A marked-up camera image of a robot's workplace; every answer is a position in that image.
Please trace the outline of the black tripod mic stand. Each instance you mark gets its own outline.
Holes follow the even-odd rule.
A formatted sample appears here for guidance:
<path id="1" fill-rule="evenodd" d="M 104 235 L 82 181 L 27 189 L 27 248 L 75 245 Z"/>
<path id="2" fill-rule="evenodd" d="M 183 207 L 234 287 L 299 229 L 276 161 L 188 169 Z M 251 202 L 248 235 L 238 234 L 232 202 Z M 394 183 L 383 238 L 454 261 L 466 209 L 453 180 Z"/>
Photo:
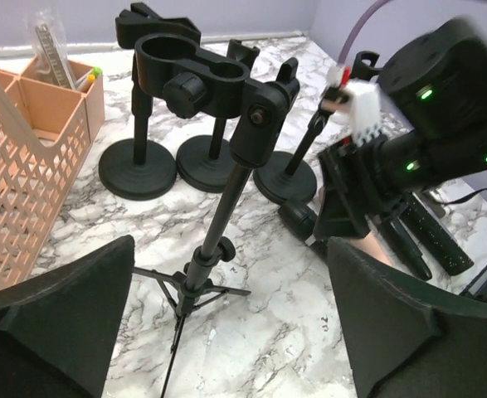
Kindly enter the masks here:
<path id="1" fill-rule="evenodd" d="M 183 271 L 172 275 L 137 268 L 138 274 L 156 279 L 177 319 L 171 354 L 178 350 L 184 323 L 210 294 L 217 300 L 227 294 L 247 296 L 244 289 L 215 285 L 212 269 L 236 255 L 223 235 L 252 171 L 269 161 L 280 131 L 300 91 L 296 77 L 299 62 L 285 61 L 273 81 L 251 78 L 259 51 L 236 41 L 228 56 L 202 49 L 177 34 L 150 34 L 137 40 L 134 51 L 139 85 L 180 119 L 198 113 L 216 118 L 211 136 L 192 137 L 180 145 L 178 174 L 192 187 L 219 192 L 222 197 L 206 237 L 192 253 Z"/>

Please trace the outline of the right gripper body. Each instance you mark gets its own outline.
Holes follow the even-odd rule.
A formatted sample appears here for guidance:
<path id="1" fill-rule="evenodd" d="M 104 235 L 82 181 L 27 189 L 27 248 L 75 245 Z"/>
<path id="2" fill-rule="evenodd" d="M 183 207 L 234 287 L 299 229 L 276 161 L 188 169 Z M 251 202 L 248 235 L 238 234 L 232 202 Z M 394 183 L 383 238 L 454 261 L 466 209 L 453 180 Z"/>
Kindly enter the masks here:
<path id="1" fill-rule="evenodd" d="M 344 195 L 344 202 L 365 217 L 392 216 L 392 198 L 377 185 L 375 146 L 356 148 L 351 143 L 337 142 L 318 154 L 324 185 Z"/>

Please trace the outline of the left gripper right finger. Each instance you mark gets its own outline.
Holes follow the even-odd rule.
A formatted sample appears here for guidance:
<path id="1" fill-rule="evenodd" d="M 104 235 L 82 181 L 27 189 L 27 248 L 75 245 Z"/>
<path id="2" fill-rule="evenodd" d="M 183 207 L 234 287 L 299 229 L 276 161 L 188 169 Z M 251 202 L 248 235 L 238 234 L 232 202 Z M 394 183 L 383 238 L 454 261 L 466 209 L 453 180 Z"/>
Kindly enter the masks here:
<path id="1" fill-rule="evenodd" d="M 340 238 L 328 249 L 359 397 L 487 397 L 487 296 L 439 289 Z"/>

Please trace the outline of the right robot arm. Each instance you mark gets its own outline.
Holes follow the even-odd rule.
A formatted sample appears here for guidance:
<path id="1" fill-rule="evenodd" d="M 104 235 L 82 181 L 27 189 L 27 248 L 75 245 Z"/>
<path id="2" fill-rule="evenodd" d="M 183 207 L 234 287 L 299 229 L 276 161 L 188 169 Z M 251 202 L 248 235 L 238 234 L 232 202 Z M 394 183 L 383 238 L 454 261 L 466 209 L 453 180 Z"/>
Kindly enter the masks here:
<path id="1" fill-rule="evenodd" d="M 362 239 L 402 214 L 408 197 L 487 170 L 487 40 L 454 17 L 354 79 L 332 66 L 321 105 L 348 116 L 350 135 L 319 154 L 319 240 Z"/>

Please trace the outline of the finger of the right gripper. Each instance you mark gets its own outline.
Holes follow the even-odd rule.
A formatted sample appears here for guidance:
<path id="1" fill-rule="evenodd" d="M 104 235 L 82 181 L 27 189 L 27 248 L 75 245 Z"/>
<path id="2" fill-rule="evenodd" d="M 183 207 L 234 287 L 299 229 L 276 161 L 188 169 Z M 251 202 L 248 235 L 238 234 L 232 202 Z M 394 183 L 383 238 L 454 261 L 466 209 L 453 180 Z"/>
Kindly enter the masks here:
<path id="1" fill-rule="evenodd" d="M 323 185 L 319 189 L 320 208 L 313 233 L 319 240 L 330 237 L 363 239 L 369 233 L 368 223 L 362 212 L 344 202 L 344 195 Z"/>

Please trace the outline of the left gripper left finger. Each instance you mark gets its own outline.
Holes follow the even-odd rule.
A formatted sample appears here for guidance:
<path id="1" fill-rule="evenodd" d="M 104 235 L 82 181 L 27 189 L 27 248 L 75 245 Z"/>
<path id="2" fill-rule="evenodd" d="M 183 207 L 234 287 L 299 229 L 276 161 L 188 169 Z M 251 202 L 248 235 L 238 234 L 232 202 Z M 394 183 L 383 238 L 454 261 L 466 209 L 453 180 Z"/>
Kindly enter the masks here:
<path id="1" fill-rule="evenodd" d="M 100 397 L 134 267 L 124 235 L 0 291 L 0 397 Z"/>

